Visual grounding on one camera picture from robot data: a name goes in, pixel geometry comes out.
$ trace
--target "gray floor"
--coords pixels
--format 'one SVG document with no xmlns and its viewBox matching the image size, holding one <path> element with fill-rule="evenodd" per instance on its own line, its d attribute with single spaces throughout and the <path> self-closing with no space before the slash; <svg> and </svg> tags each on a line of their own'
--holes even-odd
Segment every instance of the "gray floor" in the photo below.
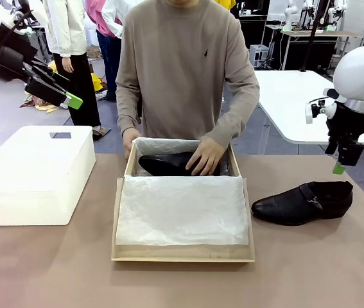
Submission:
<svg viewBox="0 0 364 308">
<path fill-rule="evenodd" d="M 93 63 L 95 73 L 104 75 L 102 61 Z M 0 144 L 3 143 L 19 127 L 27 124 L 63 124 L 69 115 L 65 111 L 57 111 L 52 114 L 39 112 L 34 108 L 19 108 L 23 99 L 23 84 L 15 81 L 13 83 L 0 83 Z M 226 103 L 223 109 L 229 106 L 231 99 L 229 92 L 225 91 Z M 100 101 L 98 103 L 101 121 L 104 126 L 112 131 L 102 140 L 95 144 L 97 153 L 123 153 L 120 132 L 117 129 L 117 108 L 115 103 Z M 240 138 L 233 140 L 234 150 L 237 154 L 256 154 L 259 144 L 261 129 L 264 123 L 264 112 L 256 108 L 247 124 L 246 130 Z M 297 146 L 286 142 L 274 128 L 270 129 L 266 154 L 324 154 L 320 146 Z M 349 168 L 348 173 L 364 189 L 364 153 L 356 167 Z"/>
</svg>

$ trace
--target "black pants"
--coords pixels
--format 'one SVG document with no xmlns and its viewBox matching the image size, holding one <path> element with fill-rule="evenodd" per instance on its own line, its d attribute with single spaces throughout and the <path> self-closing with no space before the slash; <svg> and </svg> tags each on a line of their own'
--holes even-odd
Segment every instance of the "black pants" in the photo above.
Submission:
<svg viewBox="0 0 364 308">
<path fill-rule="evenodd" d="M 69 107 L 69 112 L 74 125 L 98 126 L 100 125 L 98 104 L 94 95 L 94 87 L 87 61 L 87 55 L 71 56 L 73 73 L 68 73 L 62 65 L 62 57 L 54 53 L 58 74 L 71 81 L 67 91 L 83 99 L 83 104 L 79 109 Z"/>
<path fill-rule="evenodd" d="M 106 37 L 98 30 L 96 30 L 96 33 L 98 34 L 99 47 L 103 56 L 103 63 L 105 64 L 107 96 L 115 96 L 122 40 L 116 37 Z"/>
</svg>

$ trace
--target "shoe strap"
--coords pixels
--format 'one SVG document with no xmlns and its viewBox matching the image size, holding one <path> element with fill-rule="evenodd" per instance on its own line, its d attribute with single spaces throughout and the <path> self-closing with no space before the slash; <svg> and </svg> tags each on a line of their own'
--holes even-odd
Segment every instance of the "shoe strap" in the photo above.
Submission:
<svg viewBox="0 0 364 308">
<path fill-rule="evenodd" d="M 309 186 L 305 183 L 299 186 L 300 191 L 302 192 L 303 196 L 306 198 L 306 201 L 312 205 L 314 205 L 319 210 L 323 210 L 322 205 L 317 200 L 316 195 L 311 191 Z"/>
</svg>

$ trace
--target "shoe buckle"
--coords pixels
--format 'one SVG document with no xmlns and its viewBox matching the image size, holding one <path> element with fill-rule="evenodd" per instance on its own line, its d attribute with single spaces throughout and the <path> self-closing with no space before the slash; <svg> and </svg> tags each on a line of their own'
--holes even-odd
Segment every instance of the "shoe buckle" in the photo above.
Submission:
<svg viewBox="0 0 364 308">
<path fill-rule="evenodd" d="M 317 207 L 318 209 L 320 209 L 320 210 L 322 210 L 323 208 L 322 208 L 322 205 L 320 204 L 320 202 L 319 201 L 317 201 L 317 197 L 316 196 L 314 196 L 314 198 L 313 199 L 310 199 L 310 200 L 308 200 L 308 202 L 309 203 L 312 203 L 315 207 Z"/>
</svg>

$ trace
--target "white jacket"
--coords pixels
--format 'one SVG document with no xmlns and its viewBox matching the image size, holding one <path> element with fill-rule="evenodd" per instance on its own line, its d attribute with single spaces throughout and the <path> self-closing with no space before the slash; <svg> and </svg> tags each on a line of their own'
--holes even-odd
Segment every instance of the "white jacket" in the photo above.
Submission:
<svg viewBox="0 0 364 308">
<path fill-rule="evenodd" d="M 102 17 L 105 20 L 109 30 L 117 38 L 122 38 L 123 26 L 116 23 L 115 19 L 125 22 L 125 17 L 135 5 L 144 0 L 106 0 L 102 8 Z"/>
<path fill-rule="evenodd" d="M 49 50 L 64 58 L 86 53 L 85 10 L 82 0 L 44 0 Z"/>
</svg>

